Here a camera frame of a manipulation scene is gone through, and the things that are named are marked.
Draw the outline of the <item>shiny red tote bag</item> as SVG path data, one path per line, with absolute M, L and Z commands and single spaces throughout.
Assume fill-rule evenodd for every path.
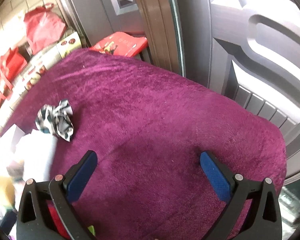
M 26 59 L 19 53 L 19 48 L 9 48 L 8 51 L 0 57 L 0 107 L 7 99 L 8 91 L 12 91 L 12 81 L 27 65 Z

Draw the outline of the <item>black white patterned scrunchie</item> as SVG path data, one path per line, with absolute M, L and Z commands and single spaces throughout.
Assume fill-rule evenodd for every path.
M 74 126 L 70 120 L 72 115 L 73 110 L 66 99 L 61 100 L 58 106 L 45 104 L 37 113 L 36 128 L 69 142 L 74 134 Z

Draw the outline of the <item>red plush apple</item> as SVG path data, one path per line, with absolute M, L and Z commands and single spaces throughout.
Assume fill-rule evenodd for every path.
M 55 225 L 55 228 L 57 230 L 57 232 L 65 239 L 70 239 L 70 236 L 68 234 L 68 232 L 66 231 L 53 203 L 51 200 L 48 200 L 47 201 L 47 205 L 48 205 L 48 208 L 49 208 L 49 211 L 50 211 L 50 215 L 52 217 L 52 221 Z

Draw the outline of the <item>dark red nonwoven bag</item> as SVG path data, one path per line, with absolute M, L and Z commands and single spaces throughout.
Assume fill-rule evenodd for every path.
M 66 23 L 52 11 L 54 7 L 54 3 L 47 3 L 24 16 L 26 39 L 33 55 L 57 42 L 66 30 Z

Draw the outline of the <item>white foam block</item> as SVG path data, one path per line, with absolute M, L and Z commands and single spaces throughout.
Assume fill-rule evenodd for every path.
M 58 139 L 50 133 L 33 129 L 19 140 L 15 153 L 23 161 L 23 180 L 36 182 L 50 180 L 50 170 L 56 152 Z

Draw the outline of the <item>red flat package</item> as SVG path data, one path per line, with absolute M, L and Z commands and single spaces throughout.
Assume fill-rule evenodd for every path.
M 118 31 L 100 40 L 90 50 L 102 54 L 134 57 L 148 46 L 146 37 L 134 37 Z

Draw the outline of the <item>grey panelled door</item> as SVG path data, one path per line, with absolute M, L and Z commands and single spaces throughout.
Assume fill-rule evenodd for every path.
M 151 62 L 276 125 L 300 179 L 300 0 L 56 0 L 89 45 L 145 35 Z

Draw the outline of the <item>fruit print rolled mat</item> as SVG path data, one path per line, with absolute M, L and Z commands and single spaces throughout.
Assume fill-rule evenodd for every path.
M 10 109 L 14 110 L 17 107 L 28 91 L 48 70 L 72 51 L 82 48 L 84 44 L 78 32 L 67 30 L 65 36 L 59 42 L 47 46 L 34 55 L 13 81 L 12 95 L 7 100 Z

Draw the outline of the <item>magenta plush table cloth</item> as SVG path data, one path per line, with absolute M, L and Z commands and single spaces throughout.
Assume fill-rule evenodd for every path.
M 280 130 L 180 75 L 78 49 L 26 93 L 6 127 L 29 133 L 41 107 L 63 99 L 73 109 L 74 136 L 59 140 L 50 174 L 65 173 L 88 150 L 97 153 L 74 204 L 97 239 L 201 239 L 224 207 L 200 168 L 205 150 L 245 178 L 283 186 Z

